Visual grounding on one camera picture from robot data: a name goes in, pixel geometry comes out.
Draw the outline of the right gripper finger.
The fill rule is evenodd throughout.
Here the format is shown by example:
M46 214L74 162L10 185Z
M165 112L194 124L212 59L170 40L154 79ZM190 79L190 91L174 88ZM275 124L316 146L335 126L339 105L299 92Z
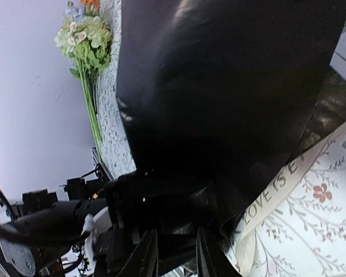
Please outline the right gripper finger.
M197 234L196 263L199 277L241 277L210 232L202 227Z

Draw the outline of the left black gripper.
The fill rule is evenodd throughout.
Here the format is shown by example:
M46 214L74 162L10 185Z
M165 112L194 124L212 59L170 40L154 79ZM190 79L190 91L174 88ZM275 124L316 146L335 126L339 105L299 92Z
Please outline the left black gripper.
M104 186L112 226L94 246L94 276L158 276L158 216L161 176L132 173Z

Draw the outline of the cream printed ribbon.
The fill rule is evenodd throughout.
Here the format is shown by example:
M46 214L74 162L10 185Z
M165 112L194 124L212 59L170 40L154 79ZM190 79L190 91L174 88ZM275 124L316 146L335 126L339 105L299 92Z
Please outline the cream printed ribbon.
M346 276L346 122L250 204L228 259L242 276Z

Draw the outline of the black wrapping paper sheet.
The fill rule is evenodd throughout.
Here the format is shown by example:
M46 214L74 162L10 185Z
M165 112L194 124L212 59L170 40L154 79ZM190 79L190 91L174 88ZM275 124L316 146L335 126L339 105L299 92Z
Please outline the black wrapping paper sheet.
M229 248L279 170L346 121L346 1L123 1L116 99L137 171L204 177Z

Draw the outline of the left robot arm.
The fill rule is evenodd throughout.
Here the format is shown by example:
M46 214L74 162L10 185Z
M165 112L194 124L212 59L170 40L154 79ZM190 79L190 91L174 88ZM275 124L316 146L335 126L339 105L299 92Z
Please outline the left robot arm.
M105 183L100 197L59 201L27 194L28 213L0 224L0 276L44 276L72 248L94 276L159 276L157 227L136 201L149 194L147 177L128 174Z

